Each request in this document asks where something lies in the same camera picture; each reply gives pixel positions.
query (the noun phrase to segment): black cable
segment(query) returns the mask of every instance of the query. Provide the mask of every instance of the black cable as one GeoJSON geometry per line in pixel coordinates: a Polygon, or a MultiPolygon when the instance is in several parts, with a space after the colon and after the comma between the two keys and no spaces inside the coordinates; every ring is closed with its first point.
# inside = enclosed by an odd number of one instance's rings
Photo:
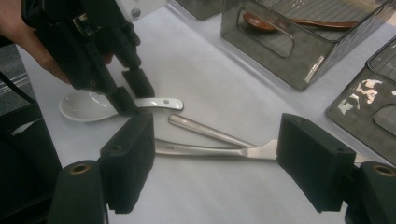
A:
{"type": "Polygon", "coordinates": [[[1,71],[0,71],[0,79],[25,101],[29,102],[30,104],[36,103],[36,101],[32,97],[21,91],[21,89],[18,88],[11,80],[9,80],[8,77],[6,77],[6,75],[4,75],[1,71]]]}

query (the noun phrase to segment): floor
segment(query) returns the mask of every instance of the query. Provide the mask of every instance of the floor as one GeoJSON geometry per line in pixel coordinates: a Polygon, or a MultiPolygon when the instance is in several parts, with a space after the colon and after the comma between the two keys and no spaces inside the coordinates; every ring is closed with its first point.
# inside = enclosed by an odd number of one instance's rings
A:
{"type": "MultiPolygon", "coordinates": [[[[21,90],[35,99],[35,94],[15,45],[0,48],[0,71],[21,90]]],[[[0,116],[28,104],[23,98],[0,81],[0,116]]]]}

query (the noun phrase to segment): spoon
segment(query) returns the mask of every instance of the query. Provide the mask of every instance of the spoon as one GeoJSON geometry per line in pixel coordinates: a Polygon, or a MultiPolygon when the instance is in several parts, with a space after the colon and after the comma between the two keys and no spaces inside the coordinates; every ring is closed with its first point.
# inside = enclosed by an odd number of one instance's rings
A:
{"type": "MultiPolygon", "coordinates": [[[[159,107],[175,110],[183,109],[183,102],[174,98],[134,99],[137,107],[159,107]]],[[[91,122],[107,119],[118,114],[104,95],[89,91],[75,91],[59,102],[59,110],[68,119],[91,122]]]]}
{"type": "MultiPolygon", "coordinates": [[[[251,27],[264,31],[264,32],[273,32],[276,31],[276,28],[270,23],[263,21],[259,17],[246,12],[243,15],[244,21],[250,25],[251,27]]],[[[325,30],[334,30],[334,31],[343,31],[348,30],[358,24],[357,21],[310,21],[310,20],[297,20],[291,19],[293,22],[298,23],[300,25],[317,27],[325,30]]],[[[274,21],[275,25],[281,26],[282,24],[279,21],[274,21]]]]}

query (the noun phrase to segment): brown spoon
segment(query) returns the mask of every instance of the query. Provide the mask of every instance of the brown spoon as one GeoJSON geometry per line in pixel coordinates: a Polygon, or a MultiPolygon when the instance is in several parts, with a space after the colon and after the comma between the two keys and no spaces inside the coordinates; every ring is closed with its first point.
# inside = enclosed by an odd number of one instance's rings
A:
{"type": "MultiPolygon", "coordinates": [[[[249,24],[250,26],[259,29],[264,32],[273,32],[276,31],[276,28],[269,24],[266,21],[263,21],[259,17],[246,12],[243,15],[244,21],[249,24]]],[[[358,24],[357,21],[309,21],[309,20],[296,20],[296,19],[291,19],[295,23],[298,23],[300,25],[305,25],[305,26],[312,26],[312,27],[317,27],[320,29],[326,29],[326,30],[348,30],[352,27],[354,27],[356,24],[358,24]]]]}

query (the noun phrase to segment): table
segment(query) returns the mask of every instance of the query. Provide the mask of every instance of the table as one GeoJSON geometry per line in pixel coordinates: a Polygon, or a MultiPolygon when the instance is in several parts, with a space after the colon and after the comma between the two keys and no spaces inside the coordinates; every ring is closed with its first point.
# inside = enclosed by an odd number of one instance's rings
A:
{"type": "MultiPolygon", "coordinates": [[[[282,113],[315,122],[359,153],[383,161],[331,123],[328,105],[363,68],[367,59],[396,35],[388,23],[353,49],[306,91],[288,87],[224,41],[221,16],[197,21],[172,3],[134,23],[141,38],[138,55],[157,97],[183,100],[178,114],[264,145],[277,138],[282,113]]],[[[100,148],[125,123],[120,116],[80,123],[62,116],[59,101],[72,87],[43,70],[19,49],[62,166],[96,160],[100,148]]],[[[119,85],[122,66],[109,70],[119,85]]],[[[229,146],[167,123],[170,110],[153,110],[157,138],[229,146]]],[[[208,160],[157,156],[129,215],[109,213],[110,223],[344,223],[340,213],[317,214],[298,186],[275,161],[208,160]]]]}

